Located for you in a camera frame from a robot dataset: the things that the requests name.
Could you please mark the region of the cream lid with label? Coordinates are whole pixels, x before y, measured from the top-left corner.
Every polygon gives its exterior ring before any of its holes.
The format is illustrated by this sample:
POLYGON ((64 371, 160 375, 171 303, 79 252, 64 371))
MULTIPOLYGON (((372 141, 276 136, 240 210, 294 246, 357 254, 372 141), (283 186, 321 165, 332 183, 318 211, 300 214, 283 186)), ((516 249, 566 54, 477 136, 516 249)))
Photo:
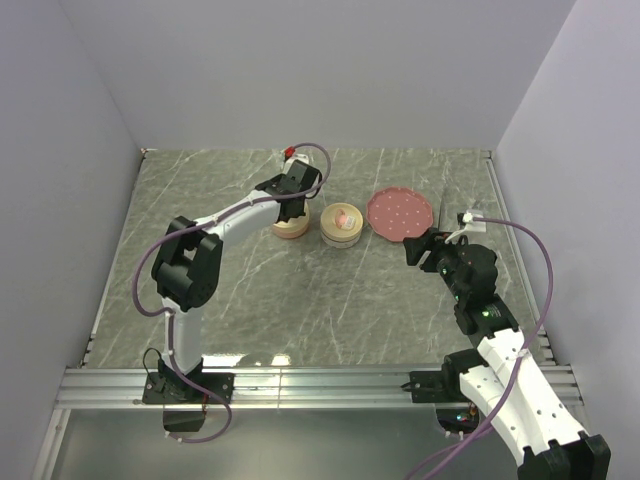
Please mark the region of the cream lid with label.
POLYGON ((362 231, 364 224, 362 213, 349 203, 328 205, 321 213, 321 231, 331 236, 347 237, 362 231))

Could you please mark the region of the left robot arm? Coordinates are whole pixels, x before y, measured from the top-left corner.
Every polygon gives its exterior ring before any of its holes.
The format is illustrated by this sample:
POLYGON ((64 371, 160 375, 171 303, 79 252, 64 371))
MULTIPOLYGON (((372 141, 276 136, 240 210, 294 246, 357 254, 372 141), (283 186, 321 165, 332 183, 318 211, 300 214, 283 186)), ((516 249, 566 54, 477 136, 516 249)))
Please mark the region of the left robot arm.
POLYGON ((196 220, 175 218, 152 266, 165 309, 164 364, 173 370, 166 390, 178 401, 195 399, 202 378, 202 310, 214 295, 223 254, 254 232, 305 215, 306 197, 324 181, 317 168, 294 158, 284 172, 258 184, 247 196, 196 220))

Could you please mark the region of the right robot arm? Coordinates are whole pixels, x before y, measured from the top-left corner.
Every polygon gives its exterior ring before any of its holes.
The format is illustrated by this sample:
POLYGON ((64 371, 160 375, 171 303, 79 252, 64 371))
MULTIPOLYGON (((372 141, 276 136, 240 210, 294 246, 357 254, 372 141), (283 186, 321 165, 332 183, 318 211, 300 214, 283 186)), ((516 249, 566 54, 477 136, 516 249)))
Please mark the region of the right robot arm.
POLYGON ((466 399, 484 420, 463 440, 438 453, 444 470, 471 442, 497 433, 520 479, 604 479, 611 451, 574 418, 542 373, 515 317, 496 291, 496 253, 465 236, 428 229, 403 241, 406 261, 436 273, 455 299, 457 324, 472 346, 448 355, 441 388, 466 399))

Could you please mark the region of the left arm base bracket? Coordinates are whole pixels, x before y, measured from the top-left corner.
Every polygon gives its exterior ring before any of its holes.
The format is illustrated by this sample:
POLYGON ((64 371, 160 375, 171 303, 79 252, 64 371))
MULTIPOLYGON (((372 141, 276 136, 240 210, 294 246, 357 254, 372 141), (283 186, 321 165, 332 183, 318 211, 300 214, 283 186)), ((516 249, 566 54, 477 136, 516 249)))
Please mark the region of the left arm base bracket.
POLYGON ((231 400, 235 375, 231 372, 205 372, 204 362, 183 380, 160 356, 160 351, 148 348, 143 354, 146 373, 142 395, 144 405, 160 405, 164 408, 162 422, 165 433, 186 443, 204 443, 221 436, 230 426, 231 400), (220 405, 227 412, 221 430, 202 439, 184 438, 182 434, 198 433, 205 424, 210 406, 220 405))

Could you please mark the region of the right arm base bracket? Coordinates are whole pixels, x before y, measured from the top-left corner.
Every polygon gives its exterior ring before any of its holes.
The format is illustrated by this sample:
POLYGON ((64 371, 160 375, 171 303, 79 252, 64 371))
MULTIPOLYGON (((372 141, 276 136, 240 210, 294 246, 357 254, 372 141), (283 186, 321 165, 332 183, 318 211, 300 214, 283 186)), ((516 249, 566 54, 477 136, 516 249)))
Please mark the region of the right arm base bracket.
POLYGON ((452 375, 442 370, 414 370, 400 389, 411 395, 414 404, 444 404, 466 402, 452 375))

